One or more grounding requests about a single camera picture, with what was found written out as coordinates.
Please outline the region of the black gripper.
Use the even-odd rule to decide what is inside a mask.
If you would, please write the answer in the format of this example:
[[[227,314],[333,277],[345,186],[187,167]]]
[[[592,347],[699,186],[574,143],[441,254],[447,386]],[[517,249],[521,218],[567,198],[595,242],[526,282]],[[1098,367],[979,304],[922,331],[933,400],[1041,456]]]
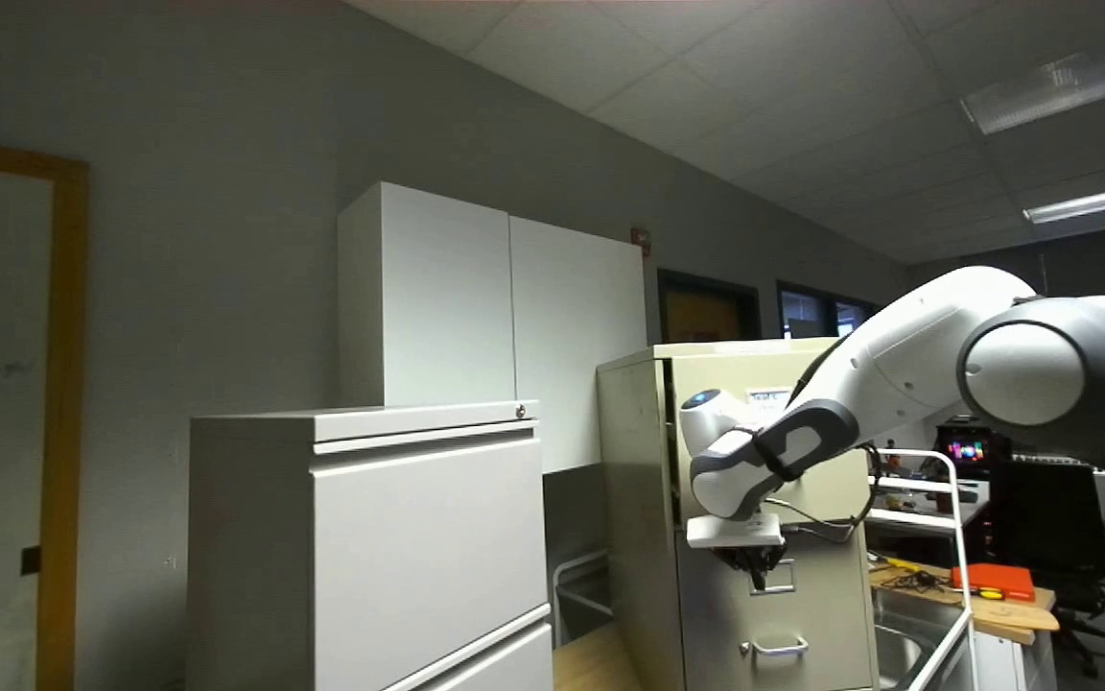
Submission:
[[[750,588],[762,588],[766,573],[782,559],[782,544],[721,548],[721,559],[745,573]]]

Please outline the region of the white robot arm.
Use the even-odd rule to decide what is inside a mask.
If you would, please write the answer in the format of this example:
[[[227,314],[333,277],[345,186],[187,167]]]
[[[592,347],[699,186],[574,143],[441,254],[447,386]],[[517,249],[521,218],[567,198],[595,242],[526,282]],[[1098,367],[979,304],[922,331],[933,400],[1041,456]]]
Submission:
[[[680,404],[702,505],[685,544],[762,578],[762,548],[785,544],[759,509],[769,492],[956,406],[1010,442],[1105,468],[1105,294],[1041,294],[1005,269],[963,266],[830,346],[766,422],[721,386],[693,391]]]

